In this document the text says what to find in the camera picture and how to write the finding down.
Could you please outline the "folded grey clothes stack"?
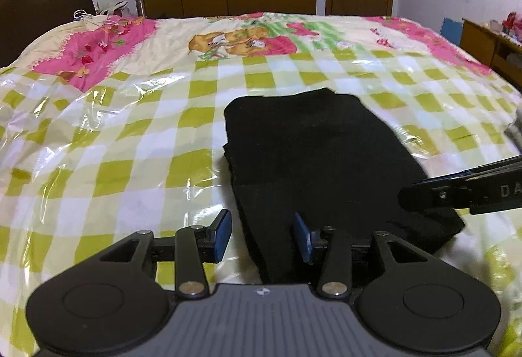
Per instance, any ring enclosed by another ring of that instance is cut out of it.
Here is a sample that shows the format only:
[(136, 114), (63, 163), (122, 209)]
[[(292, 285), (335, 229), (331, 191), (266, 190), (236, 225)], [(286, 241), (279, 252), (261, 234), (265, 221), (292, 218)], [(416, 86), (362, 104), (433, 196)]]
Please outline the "folded grey clothes stack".
[(504, 130), (505, 135), (522, 152), (522, 107), (516, 110), (515, 119)]

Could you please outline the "wooden side desk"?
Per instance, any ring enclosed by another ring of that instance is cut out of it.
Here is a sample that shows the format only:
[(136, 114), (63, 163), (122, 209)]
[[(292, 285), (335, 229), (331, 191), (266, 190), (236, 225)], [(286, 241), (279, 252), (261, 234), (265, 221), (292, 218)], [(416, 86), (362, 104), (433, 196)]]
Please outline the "wooden side desk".
[(521, 91), (520, 44), (493, 32), (484, 25), (463, 19), (460, 48)]

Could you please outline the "metal thermos flask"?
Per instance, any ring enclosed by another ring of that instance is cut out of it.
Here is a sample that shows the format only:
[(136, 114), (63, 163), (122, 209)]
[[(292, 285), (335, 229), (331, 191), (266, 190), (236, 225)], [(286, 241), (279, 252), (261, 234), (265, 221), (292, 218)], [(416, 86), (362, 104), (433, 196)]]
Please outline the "metal thermos flask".
[(144, 9), (144, 1), (143, 0), (135, 0), (135, 5), (136, 5), (137, 15), (139, 17), (145, 17), (146, 14), (145, 14), (145, 9)]

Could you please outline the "black pants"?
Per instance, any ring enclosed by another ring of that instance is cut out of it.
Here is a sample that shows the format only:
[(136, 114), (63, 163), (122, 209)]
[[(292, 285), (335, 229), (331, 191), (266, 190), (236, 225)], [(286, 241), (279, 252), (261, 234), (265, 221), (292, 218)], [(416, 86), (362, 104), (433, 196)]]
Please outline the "black pants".
[(311, 279), (294, 213), (366, 240), (389, 231), (434, 254), (464, 228), (453, 210), (410, 213), (402, 188), (425, 171), (395, 133), (354, 95), (322, 88), (245, 96), (224, 111), (226, 161), (247, 249), (266, 284)]

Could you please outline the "dark wooden headboard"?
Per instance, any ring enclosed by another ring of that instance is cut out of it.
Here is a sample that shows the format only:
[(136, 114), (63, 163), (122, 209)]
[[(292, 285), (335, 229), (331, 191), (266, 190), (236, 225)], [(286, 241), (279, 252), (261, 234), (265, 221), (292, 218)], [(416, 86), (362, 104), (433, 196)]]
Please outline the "dark wooden headboard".
[(1, 66), (42, 34), (73, 21), (76, 10), (93, 14), (93, 0), (1, 0)]

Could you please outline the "blue foam mat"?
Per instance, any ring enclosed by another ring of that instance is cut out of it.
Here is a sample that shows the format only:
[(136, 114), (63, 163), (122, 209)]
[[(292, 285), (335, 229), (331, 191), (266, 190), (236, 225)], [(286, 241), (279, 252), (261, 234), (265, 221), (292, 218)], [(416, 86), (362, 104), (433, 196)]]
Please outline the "blue foam mat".
[(444, 18), (441, 24), (440, 34), (447, 41), (460, 46), (464, 23), (451, 18)]

